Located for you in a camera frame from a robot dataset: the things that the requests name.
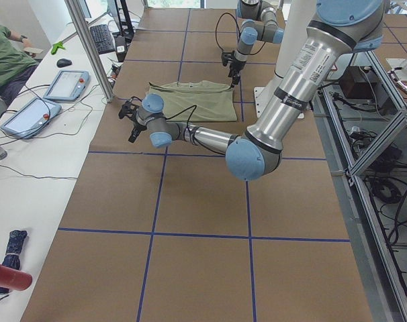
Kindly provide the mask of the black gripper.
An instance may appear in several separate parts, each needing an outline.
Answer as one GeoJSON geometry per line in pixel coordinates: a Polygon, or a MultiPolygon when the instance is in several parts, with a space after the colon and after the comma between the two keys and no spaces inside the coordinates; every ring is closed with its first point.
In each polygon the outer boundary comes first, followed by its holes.
{"type": "Polygon", "coordinates": [[[138,114],[140,106],[135,104],[134,101],[139,101],[141,103],[142,99],[140,99],[139,97],[132,96],[121,106],[120,111],[118,113],[118,117],[120,119],[127,117],[134,125],[130,137],[128,138],[128,141],[130,143],[134,143],[138,136],[140,135],[140,133],[142,131],[146,131],[144,121],[139,117],[138,114]]]}
{"type": "Polygon", "coordinates": [[[234,88],[240,82],[240,71],[247,62],[247,55],[240,53],[238,50],[233,50],[231,52],[222,52],[221,59],[223,66],[229,65],[228,77],[232,79],[230,87],[234,88]]]}

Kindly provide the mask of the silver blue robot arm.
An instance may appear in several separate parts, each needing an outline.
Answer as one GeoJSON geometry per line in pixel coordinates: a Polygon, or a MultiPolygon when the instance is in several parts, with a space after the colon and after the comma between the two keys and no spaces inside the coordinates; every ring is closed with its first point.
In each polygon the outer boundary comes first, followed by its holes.
{"type": "Polygon", "coordinates": [[[376,49],[382,41],[385,1],[318,1],[307,25],[307,38],[256,123],[242,135],[177,122],[163,113],[163,99],[145,96],[126,101],[120,118],[133,123],[129,140],[148,131],[154,147],[183,140],[224,155],[229,171],[245,181],[273,172],[281,162],[283,138],[308,106],[336,60],[343,54],[376,49]]]}
{"type": "Polygon", "coordinates": [[[267,1],[238,1],[236,15],[244,19],[241,27],[237,25],[239,38],[237,47],[231,52],[225,51],[221,45],[221,61],[223,66],[229,66],[228,77],[232,79],[230,87],[240,82],[240,72],[245,67],[257,41],[280,44],[284,29],[277,23],[277,6],[267,1]]]}

